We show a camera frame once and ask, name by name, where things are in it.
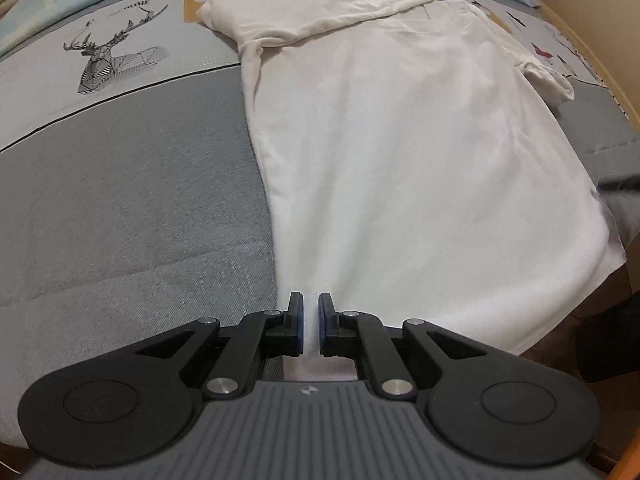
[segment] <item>gray fabric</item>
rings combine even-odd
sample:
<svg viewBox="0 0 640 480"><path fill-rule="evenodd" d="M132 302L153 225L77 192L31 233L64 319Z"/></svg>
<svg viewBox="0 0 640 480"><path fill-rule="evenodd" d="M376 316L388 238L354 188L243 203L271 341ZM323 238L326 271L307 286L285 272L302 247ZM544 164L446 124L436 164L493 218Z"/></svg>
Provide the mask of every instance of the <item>gray fabric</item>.
<svg viewBox="0 0 640 480"><path fill-rule="evenodd" d="M575 79L571 84L575 99L556 110L556 118L593 182L640 173L640 139L609 91ZM640 193L602 197L627 246L640 232Z"/></svg>
<svg viewBox="0 0 640 480"><path fill-rule="evenodd" d="M0 153L0 440L52 370L274 308L239 68L128 94Z"/></svg>

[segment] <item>black object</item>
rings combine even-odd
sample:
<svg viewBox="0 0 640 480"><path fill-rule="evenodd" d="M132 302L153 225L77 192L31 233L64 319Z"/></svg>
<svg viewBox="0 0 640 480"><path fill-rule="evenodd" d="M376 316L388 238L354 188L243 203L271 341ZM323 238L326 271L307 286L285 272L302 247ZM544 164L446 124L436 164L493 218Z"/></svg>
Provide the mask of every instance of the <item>black object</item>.
<svg viewBox="0 0 640 480"><path fill-rule="evenodd" d="M567 374L423 320L385 331L370 314L337 314L329 294L320 296L319 315L323 355L354 359L379 395L381 381L409 378L414 389L400 398L417 394L425 420L484 462L547 466L586 452L595 435L597 402ZM372 339L366 332L375 324Z"/></svg>
<svg viewBox="0 0 640 480"><path fill-rule="evenodd" d="M267 310L220 328L203 317L36 381L18 405L31 449L79 467L117 466L168 446L188 430L206 399L207 371L244 394L268 358L302 353L302 295L286 312Z"/></svg>
<svg viewBox="0 0 640 480"><path fill-rule="evenodd" d="M598 191L640 191L640 175L603 178L598 182Z"/></svg>
<svg viewBox="0 0 640 480"><path fill-rule="evenodd" d="M598 424L576 379L419 319L388 328L319 298L321 353L357 381L260 380L302 352L302 295L64 368L24 394L26 478L591 479Z"/></svg>
<svg viewBox="0 0 640 480"><path fill-rule="evenodd" d="M640 293L585 320L576 350L578 370L588 383L640 370Z"/></svg>

